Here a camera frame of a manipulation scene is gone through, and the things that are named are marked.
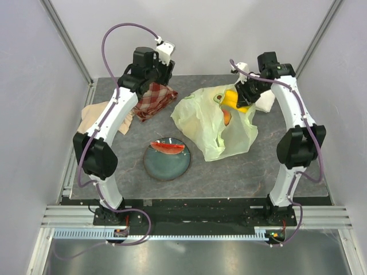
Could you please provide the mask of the yellow banana bunch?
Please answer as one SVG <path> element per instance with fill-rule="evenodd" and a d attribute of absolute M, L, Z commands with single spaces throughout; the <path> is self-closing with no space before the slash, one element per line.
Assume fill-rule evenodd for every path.
<path fill-rule="evenodd" d="M 220 101 L 221 106 L 230 107 L 238 112 L 247 113 L 249 106 L 237 107 L 238 94 L 237 92 L 227 89 Z"/>

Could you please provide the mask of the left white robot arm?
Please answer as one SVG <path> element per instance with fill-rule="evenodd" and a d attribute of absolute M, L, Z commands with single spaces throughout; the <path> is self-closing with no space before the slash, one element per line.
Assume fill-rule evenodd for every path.
<path fill-rule="evenodd" d="M 73 146 L 78 172 L 90 178 L 99 194 L 100 204 L 108 209 L 106 219 L 113 225 L 121 225 L 126 212 L 121 205 L 123 197 L 118 190 L 115 171 L 118 158 L 111 146 L 128 113 L 148 91 L 150 84 L 167 85 L 175 66 L 171 59 L 175 46 L 162 42 L 156 48 L 137 47 L 132 63 L 117 81 L 111 99 L 97 120 L 85 133 L 76 133 Z"/>

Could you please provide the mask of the red watermelon slice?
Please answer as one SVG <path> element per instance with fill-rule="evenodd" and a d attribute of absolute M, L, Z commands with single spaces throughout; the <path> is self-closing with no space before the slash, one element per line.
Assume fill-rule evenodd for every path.
<path fill-rule="evenodd" d="M 154 150 L 166 155 L 177 155 L 182 153 L 185 149 L 184 144 L 171 144 L 164 142 L 151 142 L 150 146 Z"/>

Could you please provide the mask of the pale green plastic bag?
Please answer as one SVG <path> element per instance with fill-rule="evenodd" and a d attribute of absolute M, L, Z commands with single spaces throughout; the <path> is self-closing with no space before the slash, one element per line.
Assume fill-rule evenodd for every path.
<path fill-rule="evenodd" d="M 235 91 L 235 86 L 200 88 L 184 97 L 171 114 L 176 127 L 198 147 L 207 162 L 248 152 L 258 135 L 252 123 L 254 105 L 247 113 L 220 105 L 227 89 Z M 222 109 L 232 114 L 228 126 L 224 125 Z"/>

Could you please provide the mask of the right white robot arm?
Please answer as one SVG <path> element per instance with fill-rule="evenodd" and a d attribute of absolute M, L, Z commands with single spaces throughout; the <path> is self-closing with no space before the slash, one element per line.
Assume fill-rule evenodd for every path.
<path fill-rule="evenodd" d="M 318 125 L 309 114 L 298 90 L 296 73 L 291 64 L 278 62 L 275 52 L 264 52 L 257 58 L 259 72 L 245 71 L 245 65 L 230 61 L 232 73 L 239 79 L 235 84 L 236 107 L 253 105 L 266 91 L 271 91 L 279 103 L 286 133 L 276 148 L 280 169 L 275 185 L 267 196 L 267 208 L 263 220 L 277 225 L 283 219 L 283 211 L 295 204 L 293 195 L 301 176 L 315 160 L 321 162 L 321 146 L 326 128 Z"/>

